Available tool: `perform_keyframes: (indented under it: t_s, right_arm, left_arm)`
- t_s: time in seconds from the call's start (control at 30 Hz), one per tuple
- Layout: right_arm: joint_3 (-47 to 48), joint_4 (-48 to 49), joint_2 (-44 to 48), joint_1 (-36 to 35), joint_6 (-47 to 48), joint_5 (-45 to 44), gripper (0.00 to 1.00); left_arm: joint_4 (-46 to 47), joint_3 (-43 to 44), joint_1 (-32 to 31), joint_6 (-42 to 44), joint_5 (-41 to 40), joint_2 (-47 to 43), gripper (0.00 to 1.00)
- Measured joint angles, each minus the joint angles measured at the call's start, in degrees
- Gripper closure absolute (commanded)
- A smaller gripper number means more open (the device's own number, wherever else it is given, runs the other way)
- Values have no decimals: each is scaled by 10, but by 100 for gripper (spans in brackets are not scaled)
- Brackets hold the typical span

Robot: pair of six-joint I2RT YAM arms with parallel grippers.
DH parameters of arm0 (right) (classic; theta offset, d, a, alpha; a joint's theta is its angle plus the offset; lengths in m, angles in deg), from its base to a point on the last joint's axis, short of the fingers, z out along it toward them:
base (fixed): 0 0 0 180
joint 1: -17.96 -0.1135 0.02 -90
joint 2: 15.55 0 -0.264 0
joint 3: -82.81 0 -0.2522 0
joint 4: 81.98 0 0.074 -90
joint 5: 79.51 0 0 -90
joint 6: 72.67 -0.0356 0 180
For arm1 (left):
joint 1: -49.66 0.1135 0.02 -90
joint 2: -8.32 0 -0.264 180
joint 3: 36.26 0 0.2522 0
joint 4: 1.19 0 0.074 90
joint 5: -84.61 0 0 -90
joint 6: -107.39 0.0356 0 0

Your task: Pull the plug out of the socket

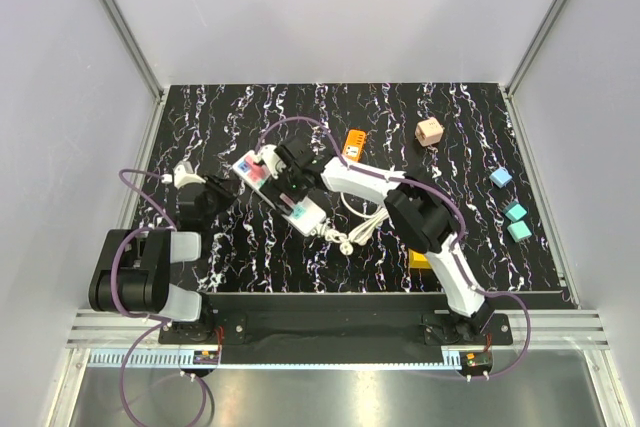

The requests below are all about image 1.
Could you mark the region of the green usb charger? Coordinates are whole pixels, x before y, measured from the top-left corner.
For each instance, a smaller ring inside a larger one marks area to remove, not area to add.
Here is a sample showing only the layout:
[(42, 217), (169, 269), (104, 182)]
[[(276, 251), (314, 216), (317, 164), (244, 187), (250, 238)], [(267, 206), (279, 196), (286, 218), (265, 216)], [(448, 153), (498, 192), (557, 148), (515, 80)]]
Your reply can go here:
[(507, 231), (515, 242), (522, 242), (532, 235), (530, 228), (523, 220), (512, 222), (507, 227)]

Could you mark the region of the pink plug adapter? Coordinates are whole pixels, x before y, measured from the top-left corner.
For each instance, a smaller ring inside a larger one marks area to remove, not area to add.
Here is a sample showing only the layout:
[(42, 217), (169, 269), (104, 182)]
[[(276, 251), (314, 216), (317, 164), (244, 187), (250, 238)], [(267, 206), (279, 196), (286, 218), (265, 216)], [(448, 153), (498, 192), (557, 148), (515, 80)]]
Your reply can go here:
[(261, 187), (270, 176), (268, 169), (264, 165), (258, 165), (250, 158), (247, 158), (246, 162), (249, 167), (247, 172), (249, 180), (258, 187)]

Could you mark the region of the white multicolour power strip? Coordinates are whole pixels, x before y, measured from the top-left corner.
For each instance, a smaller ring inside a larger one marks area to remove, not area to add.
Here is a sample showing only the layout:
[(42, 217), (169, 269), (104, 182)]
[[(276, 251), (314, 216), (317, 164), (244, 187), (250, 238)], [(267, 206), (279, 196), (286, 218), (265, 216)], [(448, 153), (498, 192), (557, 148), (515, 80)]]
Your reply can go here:
[(317, 228), (327, 220), (326, 212), (309, 197), (292, 200), (279, 187), (266, 164), (259, 165), (253, 150), (233, 164), (233, 172), (251, 190), (274, 208), (291, 226), (303, 236), (317, 233)]

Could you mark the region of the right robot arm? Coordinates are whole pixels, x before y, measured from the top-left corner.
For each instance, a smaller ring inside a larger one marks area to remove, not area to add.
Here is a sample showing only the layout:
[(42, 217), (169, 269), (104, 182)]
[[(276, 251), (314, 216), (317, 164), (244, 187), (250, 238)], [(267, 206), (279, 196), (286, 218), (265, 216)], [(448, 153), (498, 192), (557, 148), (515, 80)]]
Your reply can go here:
[(450, 199), (426, 184), (419, 171), (385, 171), (339, 154), (318, 155), (296, 137), (262, 146), (257, 158), (269, 172), (260, 192), (283, 214), (293, 212), (289, 202), (305, 200), (314, 189), (382, 206), (395, 235), (426, 256), (446, 294), (457, 337), (472, 344), (488, 334), (494, 308), (463, 255), (462, 215)]

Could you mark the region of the light blue usb charger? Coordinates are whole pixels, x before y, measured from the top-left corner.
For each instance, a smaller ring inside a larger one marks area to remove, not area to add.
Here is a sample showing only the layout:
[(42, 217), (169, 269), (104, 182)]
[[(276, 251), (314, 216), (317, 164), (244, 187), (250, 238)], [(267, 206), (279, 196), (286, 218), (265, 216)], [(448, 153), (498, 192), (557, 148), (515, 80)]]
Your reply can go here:
[(499, 167), (490, 175), (491, 182), (498, 188), (504, 188), (512, 181), (513, 177), (504, 167)]

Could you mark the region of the teal usb charger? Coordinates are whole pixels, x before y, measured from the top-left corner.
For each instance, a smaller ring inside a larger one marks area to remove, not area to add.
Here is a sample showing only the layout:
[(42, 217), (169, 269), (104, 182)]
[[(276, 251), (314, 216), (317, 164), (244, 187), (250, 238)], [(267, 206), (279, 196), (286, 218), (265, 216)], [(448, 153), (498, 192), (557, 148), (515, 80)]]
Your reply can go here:
[(527, 215), (528, 211), (518, 201), (511, 201), (503, 207), (502, 213), (510, 222), (518, 222)]

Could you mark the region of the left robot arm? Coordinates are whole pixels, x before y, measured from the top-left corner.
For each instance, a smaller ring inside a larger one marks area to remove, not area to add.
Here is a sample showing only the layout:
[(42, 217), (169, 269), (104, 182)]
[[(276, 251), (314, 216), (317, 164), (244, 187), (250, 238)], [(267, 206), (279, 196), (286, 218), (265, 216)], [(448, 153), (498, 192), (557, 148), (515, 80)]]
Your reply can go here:
[(112, 229), (105, 238), (88, 291), (91, 308), (128, 317), (181, 322), (196, 343), (215, 333), (216, 319), (203, 310), (203, 296), (170, 281), (171, 266), (203, 256), (214, 219), (237, 200), (241, 182), (198, 174), (165, 178), (177, 191), (177, 221), (162, 227)]

